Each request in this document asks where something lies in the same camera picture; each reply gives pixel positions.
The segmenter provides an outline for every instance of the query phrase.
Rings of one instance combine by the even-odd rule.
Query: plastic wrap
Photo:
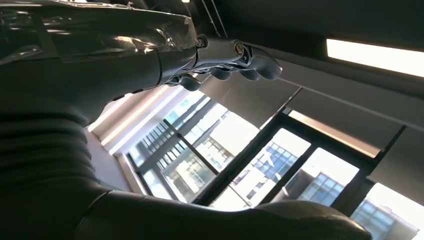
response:
[[[0,3],[0,65],[63,62],[193,48],[190,18],[105,3],[35,0]]]

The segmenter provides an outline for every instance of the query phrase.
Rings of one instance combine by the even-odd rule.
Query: bolt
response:
[[[204,39],[197,39],[196,40],[196,46],[198,47],[198,48],[202,48],[202,47],[204,47],[206,45],[206,41],[204,40]]]
[[[241,43],[240,41],[235,41],[234,42],[234,52],[237,56],[242,56],[243,53],[245,52],[245,48],[243,46],[243,43]]]

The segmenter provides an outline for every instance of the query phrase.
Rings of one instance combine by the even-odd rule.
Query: white wall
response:
[[[91,153],[91,164],[95,169],[95,176],[122,191],[130,191],[126,179],[117,160],[109,155],[102,147],[99,139],[89,131],[85,131],[88,141],[88,149]]]
[[[407,128],[369,178],[424,206],[424,132]]]
[[[210,77],[200,91],[260,128],[297,89],[280,80],[249,81],[233,73],[226,81]]]

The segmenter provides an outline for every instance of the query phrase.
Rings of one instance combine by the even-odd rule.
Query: fluorescent light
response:
[[[110,149],[109,154],[113,155],[116,153],[130,138],[132,138],[146,123],[152,119],[160,110],[162,110],[165,105],[169,104],[169,102],[179,93],[183,88],[175,90],[171,95],[165,98],[164,101],[160,103],[155,109],[153,109],[143,120],[141,120],[127,135],[125,135],[115,146]]]
[[[424,52],[327,39],[331,58],[424,77]]]
[[[109,143],[114,137],[116,137],[122,130],[125,129],[132,121],[136,119],[138,115],[140,115],[150,104],[152,104],[161,94],[163,94],[168,87],[162,86],[159,91],[157,91],[153,96],[148,96],[147,102],[145,102],[137,111],[131,114],[127,119],[125,119],[117,128],[115,128],[108,136],[106,136],[103,141],[101,141],[101,145],[105,146]]]
[[[88,126],[88,131],[91,132],[95,128],[97,128],[101,123],[103,123],[103,121],[105,121],[110,115],[112,115],[122,104],[124,104],[128,99],[130,99],[132,95],[133,95],[132,93],[125,94],[123,98],[119,99],[110,109],[108,109],[105,113],[100,115],[100,117],[97,118],[95,122],[90,124],[90,126]]]

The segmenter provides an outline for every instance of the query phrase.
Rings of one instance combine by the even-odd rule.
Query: robotic arm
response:
[[[190,18],[122,5],[0,2],[0,236],[4,239],[368,240],[341,213],[307,202],[239,212],[97,184],[84,127],[127,93],[221,80],[276,79],[266,52],[197,36]]]

